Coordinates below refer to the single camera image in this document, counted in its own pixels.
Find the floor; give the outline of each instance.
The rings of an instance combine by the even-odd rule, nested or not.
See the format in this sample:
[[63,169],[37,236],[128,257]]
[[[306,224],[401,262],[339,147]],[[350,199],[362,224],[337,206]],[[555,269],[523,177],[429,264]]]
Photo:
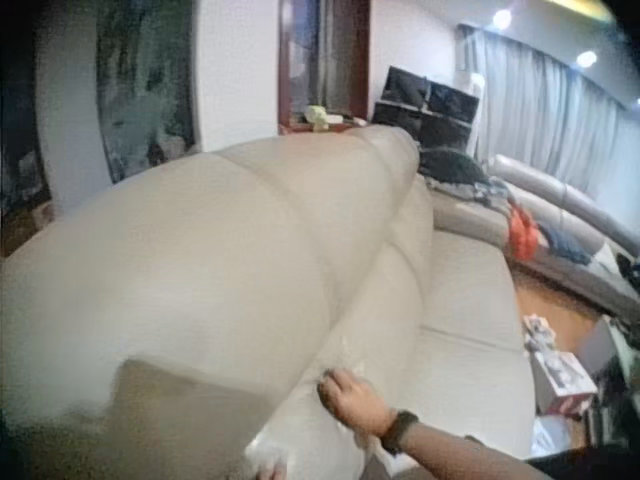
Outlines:
[[[601,312],[522,267],[511,265],[511,275],[521,315],[545,317],[556,332],[559,350],[574,352],[598,321]],[[586,445],[586,431],[580,422],[569,421],[573,448]]]

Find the ceiling light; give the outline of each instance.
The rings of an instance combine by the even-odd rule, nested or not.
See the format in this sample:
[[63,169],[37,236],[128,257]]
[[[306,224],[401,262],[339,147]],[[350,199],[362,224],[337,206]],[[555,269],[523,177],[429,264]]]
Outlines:
[[576,58],[576,63],[579,67],[589,68],[591,65],[596,63],[596,60],[598,60],[598,56],[591,50],[588,50],[578,55],[578,58]]
[[511,12],[509,10],[499,10],[493,16],[493,26],[498,30],[505,30],[511,25]]

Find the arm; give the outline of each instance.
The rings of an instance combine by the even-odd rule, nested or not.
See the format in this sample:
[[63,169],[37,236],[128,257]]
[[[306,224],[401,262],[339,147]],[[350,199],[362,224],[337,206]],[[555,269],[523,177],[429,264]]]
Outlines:
[[[325,407],[353,430],[384,436],[396,412],[365,382],[348,370],[327,372],[318,385]],[[421,423],[412,424],[400,439],[402,451],[442,480],[543,480],[545,475],[524,462]]]

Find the window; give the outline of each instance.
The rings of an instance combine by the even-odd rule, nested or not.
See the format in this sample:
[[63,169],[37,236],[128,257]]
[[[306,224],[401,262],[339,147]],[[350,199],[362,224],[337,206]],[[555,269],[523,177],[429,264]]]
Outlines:
[[282,0],[281,125],[300,127],[308,105],[366,118],[369,12],[370,0]]

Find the red cloth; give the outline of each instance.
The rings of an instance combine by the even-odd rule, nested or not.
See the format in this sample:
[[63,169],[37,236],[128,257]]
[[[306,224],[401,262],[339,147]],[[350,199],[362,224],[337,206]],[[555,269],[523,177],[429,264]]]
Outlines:
[[509,220],[509,245],[517,260],[530,260],[538,247],[538,225],[524,208],[511,205],[511,219]]

